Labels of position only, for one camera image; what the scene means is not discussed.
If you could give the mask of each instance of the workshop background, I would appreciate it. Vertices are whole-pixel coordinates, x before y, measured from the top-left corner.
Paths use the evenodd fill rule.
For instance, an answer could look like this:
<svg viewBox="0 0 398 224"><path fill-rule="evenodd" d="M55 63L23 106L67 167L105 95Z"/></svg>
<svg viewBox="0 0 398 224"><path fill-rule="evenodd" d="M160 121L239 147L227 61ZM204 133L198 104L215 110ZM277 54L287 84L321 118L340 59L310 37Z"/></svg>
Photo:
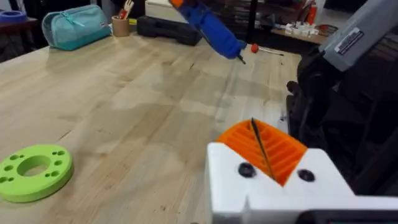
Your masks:
<svg viewBox="0 0 398 224"><path fill-rule="evenodd" d="M324 43L329 35L338 30L366 0L315 0L317 10L316 14L313 14L314 18L311 23L314 22L318 25L317 28L320 33L313 35L311 38L286 34L286 32L276 28L297 21L308 22L311 9L314 7L311 2L311 0L204 1L238 39L249 44L256 43L262 47L306 56L311 49ZM86 4L99 5L105 12L109 22L111 22L111 16L118 13L124 1L74 0L58 2L7 0L0 2L0 9L22 10L29 17L40 22L48 12L62 11ZM138 18L144 14L145 1L135 0L129 17ZM325 128L325 136L328 141L325 147L331 151L332 159L334 159L338 167L340 166L340 171L347 178L347 181L352 177L356 177L355 170L353 171L347 167L355 167L355 169L358 166L366 167L366 164L377 152L387 147L386 143L389 142L389 139L398 134L396 133L398 126L396 117L396 113L398 113L398 107L396 106L398 105L398 90L396 83L398 80L391 75L395 71L393 68L396 67L396 59L398 57L397 33L397 29L394 29L387 34L379 44L369 51L369 57L364 57L360 61L361 64L350 71L353 74L350 74L336 87L336 92L339 93L339 96L344 97L344 103L349 103L350 108L354 111L355 119L361 118L361 121L354 125L350 121L350 124L344 123L336 127L333 126L336 122L330 122L330 125ZM29 27L29 29L15 33L3 34L0 32L0 62L45 46L47 46L47 41L43 37L40 26ZM342 131L341 127L352 132L343 133L344 131ZM360 148L362 150L359 159L354 156L358 153L352 148ZM382 189L369 190L364 194L382 191L383 194L398 195L395 178L398 177L398 172L395 169L391 171L392 173L389 174L389 177L386 177L389 179L387 180L388 186L383 185Z"/></svg>

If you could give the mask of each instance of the orange bottle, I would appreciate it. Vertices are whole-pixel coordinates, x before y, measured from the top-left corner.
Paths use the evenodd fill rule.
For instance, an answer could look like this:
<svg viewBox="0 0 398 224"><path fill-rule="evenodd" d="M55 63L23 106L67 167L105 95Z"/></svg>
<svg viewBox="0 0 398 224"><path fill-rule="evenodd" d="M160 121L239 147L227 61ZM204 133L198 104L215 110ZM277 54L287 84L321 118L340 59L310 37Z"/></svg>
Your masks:
<svg viewBox="0 0 398 224"><path fill-rule="evenodd" d="M307 16L307 22L312 25L314 20L315 20L315 16L317 15L317 4L315 3L315 1L311 2L311 6L310 6L310 10L308 11L308 16Z"/></svg>

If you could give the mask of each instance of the blue glue gun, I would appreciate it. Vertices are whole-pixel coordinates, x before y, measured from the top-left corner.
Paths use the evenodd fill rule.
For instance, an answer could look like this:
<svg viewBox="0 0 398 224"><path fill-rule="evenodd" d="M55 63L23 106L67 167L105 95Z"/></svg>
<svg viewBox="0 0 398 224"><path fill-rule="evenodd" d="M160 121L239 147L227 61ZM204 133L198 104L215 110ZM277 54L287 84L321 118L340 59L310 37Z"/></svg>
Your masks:
<svg viewBox="0 0 398 224"><path fill-rule="evenodd" d="M196 0L169 0L169 2L194 29L202 33L203 38L215 51L228 59L238 58L246 64L241 56L239 41L203 3Z"/></svg>

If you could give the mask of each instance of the white parts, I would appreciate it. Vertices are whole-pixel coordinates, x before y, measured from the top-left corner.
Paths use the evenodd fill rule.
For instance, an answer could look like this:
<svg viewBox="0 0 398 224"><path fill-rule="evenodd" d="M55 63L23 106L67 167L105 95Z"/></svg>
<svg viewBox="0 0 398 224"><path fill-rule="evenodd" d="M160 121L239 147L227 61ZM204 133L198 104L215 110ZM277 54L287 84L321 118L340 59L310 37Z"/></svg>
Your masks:
<svg viewBox="0 0 398 224"><path fill-rule="evenodd" d="M318 35L319 30L315 28L315 24L310 25L307 22L302 24L301 22L297 21L295 23L286 24L285 33L308 37L311 35Z"/></svg>
<svg viewBox="0 0 398 224"><path fill-rule="evenodd" d="M398 210L398 198L357 197L320 149L309 149L284 187L254 168L245 178L239 165L247 162L223 143L210 143L206 159L207 223L295 223L306 210ZM314 182L298 176L309 170Z"/></svg>

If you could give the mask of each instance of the black case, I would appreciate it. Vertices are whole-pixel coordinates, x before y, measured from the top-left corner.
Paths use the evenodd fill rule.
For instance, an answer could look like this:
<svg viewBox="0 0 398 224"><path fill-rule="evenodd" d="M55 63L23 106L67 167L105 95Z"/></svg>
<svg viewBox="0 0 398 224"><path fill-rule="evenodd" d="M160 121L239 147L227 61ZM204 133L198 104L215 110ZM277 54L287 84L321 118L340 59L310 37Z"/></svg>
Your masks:
<svg viewBox="0 0 398 224"><path fill-rule="evenodd" d="M201 39L201 34L189 24L149 16L137 19L137 33L146 37L170 37L191 46L195 46Z"/></svg>

